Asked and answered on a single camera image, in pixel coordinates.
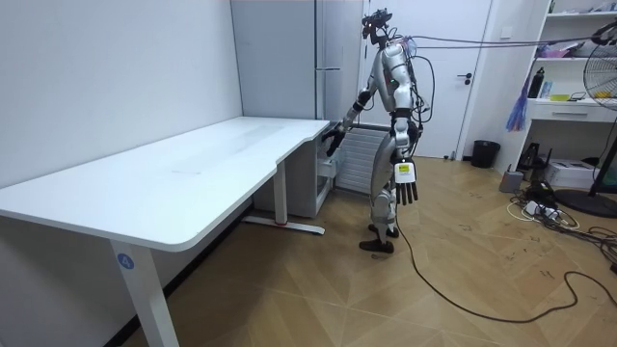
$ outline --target box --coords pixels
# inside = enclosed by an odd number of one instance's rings
[[[551,159],[545,179],[551,186],[589,189],[594,183],[594,167],[580,160]]]

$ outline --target trash can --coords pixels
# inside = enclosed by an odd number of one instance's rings
[[[492,141],[477,140],[473,142],[471,164],[476,168],[488,169],[493,166],[501,145]]]

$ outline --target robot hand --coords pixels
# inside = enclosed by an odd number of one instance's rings
[[[394,165],[394,182],[396,183],[396,204],[414,203],[417,200],[416,163],[414,159],[403,159]]]
[[[321,142],[324,142],[329,138],[334,137],[332,143],[330,144],[330,148],[326,152],[329,157],[335,154],[336,149],[340,146],[340,143],[343,142],[345,134],[345,128],[343,127],[342,123],[339,122],[334,128],[332,128],[330,131],[328,131],[321,137]]]

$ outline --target blue sticker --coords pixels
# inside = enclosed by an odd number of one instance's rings
[[[133,259],[131,259],[131,257],[126,254],[118,254],[118,262],[124,269],[127,270],[133,270],[133,268],[135,267]]]

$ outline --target radiator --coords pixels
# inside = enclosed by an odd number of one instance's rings
[[[388,128],[361,124],[354,127],[341,144],[346,159],[336,177],[336,187],[370,193],[373,159]]]

